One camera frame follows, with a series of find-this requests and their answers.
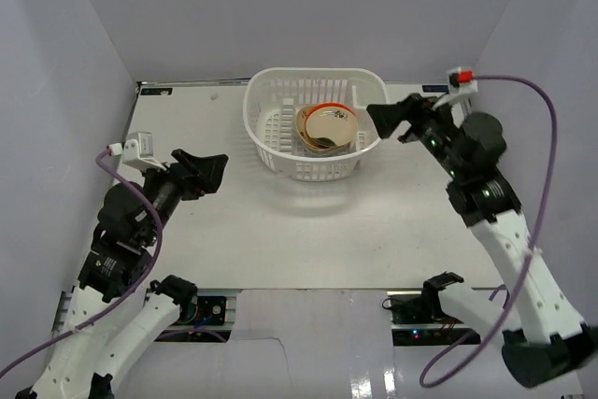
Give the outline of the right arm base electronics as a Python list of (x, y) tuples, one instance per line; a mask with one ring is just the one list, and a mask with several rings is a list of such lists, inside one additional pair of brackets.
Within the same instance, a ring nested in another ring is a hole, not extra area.
[(453, 317), (433, 318), (418, 291), (389, 292), (381, 307), (391, 314), (396, 348), (448, 347), (458, 341), (475, 346), (481, 341), (479, 334)]

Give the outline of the cream round flower plate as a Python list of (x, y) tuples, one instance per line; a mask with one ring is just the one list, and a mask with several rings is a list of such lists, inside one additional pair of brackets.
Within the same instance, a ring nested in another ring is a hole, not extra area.
[(318, 150), (319, 147), (306, 132), (306, 118), (311, 111), (311, 106), (302, 107), (295, 115), (295, 130), (304, 146), (309, 150)]

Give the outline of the cream round plate dark rim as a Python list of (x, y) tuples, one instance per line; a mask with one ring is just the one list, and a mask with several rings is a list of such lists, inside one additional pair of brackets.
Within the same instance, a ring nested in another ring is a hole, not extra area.
[(342, 108), (323, 108), (308, 113), (306, 132), (314, 142), (326, 147), (349, 144), (358, 131), (358, 119)]

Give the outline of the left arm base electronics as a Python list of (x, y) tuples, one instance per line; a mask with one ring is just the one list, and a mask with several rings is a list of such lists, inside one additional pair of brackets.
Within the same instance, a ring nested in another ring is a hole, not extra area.
[(179, 319), (156, 338), (168, 343), (226, 343), (231, 335), (234, 311), (226, 296), (198, 296)]

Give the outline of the orange round plate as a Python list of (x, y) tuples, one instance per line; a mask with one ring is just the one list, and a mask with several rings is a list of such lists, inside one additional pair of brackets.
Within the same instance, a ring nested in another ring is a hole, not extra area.
[(351, 107), (344, 105), (342, 103), (337, 103), (337, 102), (327, 102), (327, 103), (315, 105), (308, 110), (308, 113), (312, 113), (312, 112), (315, 112), (316, 110), (323, 109), (323, 108), (330, 108), (330, 107), (339, 108), (339, 109), (342, 108), (342, 109), (345, 109), (348, 112), (354, 114), (354, 110)]

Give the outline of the golden square panda plate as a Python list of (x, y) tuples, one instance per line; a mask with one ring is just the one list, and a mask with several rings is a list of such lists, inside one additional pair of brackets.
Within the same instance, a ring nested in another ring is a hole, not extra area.
[(325, 148), (313, 146), (306, 142), (304, 142), (303, 145), (309, 154), (313, 154), (316, 156), (322, 156), (322, 157), (334, 156), (343, 151), (347, 151), (350, 148), (350, 144), (346, 144), (343, 146), (335, 146), (335, 147), (325, 147)]

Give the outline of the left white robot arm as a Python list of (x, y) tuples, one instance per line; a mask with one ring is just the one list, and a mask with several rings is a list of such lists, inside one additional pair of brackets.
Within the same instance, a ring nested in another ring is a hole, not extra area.
[(164, 227), (177, 206), (218, 191), (229, 158), (177, 149), (160, 164), (130, 161), (142, 184), (118, 173), (103, 199), (90, 251), (79, 271), (59, 335), (39, 379), (19, 398), (112, 398), (131, 367), (175, 323), (196, 320), (197, 286), (169, 275), (150, 281)]

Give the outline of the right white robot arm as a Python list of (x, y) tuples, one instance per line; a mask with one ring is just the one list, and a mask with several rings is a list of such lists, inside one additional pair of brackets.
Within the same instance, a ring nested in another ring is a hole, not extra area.
[(473, 113), (455, 124), (450, 108), (434, 103), (412, 93), (366, 111), (382, 139), (407, 122), (399, 141), (419, 141), (449, 174), (449, 202), (491, 257), (509, 298), (503, 307), (485, 302), (462, 277), (444, 272), (423, 283), (423, 315), (469, 326), (482, 347), (500, 350), (512, 378), (528, 389), (586, 365), (597, 354), (597, 329), (562, 293), (532, 240), (519, 198), (497, 167), (506, 150), (501, 123)]

